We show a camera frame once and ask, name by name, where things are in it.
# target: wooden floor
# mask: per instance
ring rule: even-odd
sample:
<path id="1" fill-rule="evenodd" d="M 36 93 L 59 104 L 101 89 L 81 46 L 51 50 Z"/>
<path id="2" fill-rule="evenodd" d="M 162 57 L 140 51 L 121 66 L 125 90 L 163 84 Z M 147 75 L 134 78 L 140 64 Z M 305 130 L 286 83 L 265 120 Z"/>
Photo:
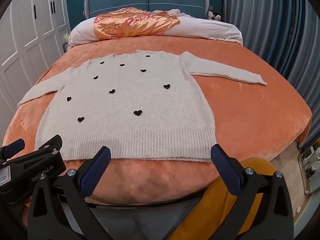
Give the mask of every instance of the wooden floor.
<path id="1" fill-rule="evenodd" d="M 301 207 L 301 211 L 303 210 L 303 206 L 308 197 L 308 195 L 304 193 L 302 175 L 298 162 L 299 157 L 300 153 L 297 148 L 297 142 L 294 141 L 287 149 L 271 161 L 273 166 L 284 175 L 291 198 L 293 216 L 297 215 L 296 210 L 298 207 Z"/>

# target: sweater sleeve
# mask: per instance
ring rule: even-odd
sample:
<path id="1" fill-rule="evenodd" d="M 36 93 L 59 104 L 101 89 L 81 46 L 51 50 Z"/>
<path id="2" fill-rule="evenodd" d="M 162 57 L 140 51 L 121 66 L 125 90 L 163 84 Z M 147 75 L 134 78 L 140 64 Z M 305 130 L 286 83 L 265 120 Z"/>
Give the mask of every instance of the sweater sleeve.
<path id="1" fill-rule="evenodd" d="M 191 75 L 224 77 L 243 83 L 267 85 L 259 74 L 244 69 L 198 58 L 189 52 L 182 53 L 180 57 L 182 67 L 188 69 Z"/>
<path id="2" fill-rule="evenodd" d="M 77 68 L 70 67 L 64 72 L 36 84 L 25 94 L 23 99 L 18 103 L 17 107 L 30 100 L 42 97 L 50 92 L 58 91 L 66 85 L 67 80 L 70 79 L 75 72 L 77 72 Z"/>

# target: orange bedspread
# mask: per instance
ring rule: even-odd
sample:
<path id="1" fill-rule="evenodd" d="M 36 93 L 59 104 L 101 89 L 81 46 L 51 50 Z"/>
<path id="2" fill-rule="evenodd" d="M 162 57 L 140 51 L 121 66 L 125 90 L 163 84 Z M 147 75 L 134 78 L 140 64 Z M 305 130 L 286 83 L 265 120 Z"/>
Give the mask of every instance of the orange bedspread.
<path id="1" fill-rule="evenodd" d="M 69 67 L 110 53 L 136 49 L 184 51 L 209 60 L 258 73 L 267 86 L 244 84 L 219 77 L 195 76 L 215 116 L 217 142 L 229 156 L 243 161 L 275 158 L 295 139 L 302 142 L 309 130 L 311 110 L 280 75 L 257 55 L 233 42 L 168 36 L 119 38 L 79 45 L 62 56 L 40 80 Z M 37 127 L 54 93 L 19 107 L 4 138 L 9 144 L 23 138 L 34 150 Z M 66 162 L 67 169 L 83 161 Z M 183 161 L 111 160 L 92 199 L 104 203 L 138 204 L 172 200 L 195 192 L 218 177 L 213 164 Z"/>

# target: stuffed toy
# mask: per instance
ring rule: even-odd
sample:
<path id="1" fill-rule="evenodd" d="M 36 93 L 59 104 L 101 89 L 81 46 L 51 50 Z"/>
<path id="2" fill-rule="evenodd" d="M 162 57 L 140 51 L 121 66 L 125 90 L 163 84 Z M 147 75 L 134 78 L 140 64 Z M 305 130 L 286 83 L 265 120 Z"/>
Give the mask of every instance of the stuffed toy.
<path id="1" fill-rule="evenodd" d="M 218 13 L 213 13 L 212 11 L 208 12 L 208 20 L 213 20 L 213 21 L 221 21 L 221 15 Z"/>

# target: sweater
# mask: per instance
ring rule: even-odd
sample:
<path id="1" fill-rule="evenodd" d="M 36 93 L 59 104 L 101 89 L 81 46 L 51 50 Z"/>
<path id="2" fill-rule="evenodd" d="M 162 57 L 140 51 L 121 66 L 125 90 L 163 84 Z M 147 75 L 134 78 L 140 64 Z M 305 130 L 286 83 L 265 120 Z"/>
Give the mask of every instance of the sweater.
<path id="1" fill-rule="evenodd" d="M 212 110 L 191 75 L 266 85 L 258 74 L 189 52 L 136 51 L 88 60 L 32 87 L 18 106 L 57 91 L 36 133 L 35 149 L 56 134 L 64 160 L 94 157 L 210 161 Z"/>

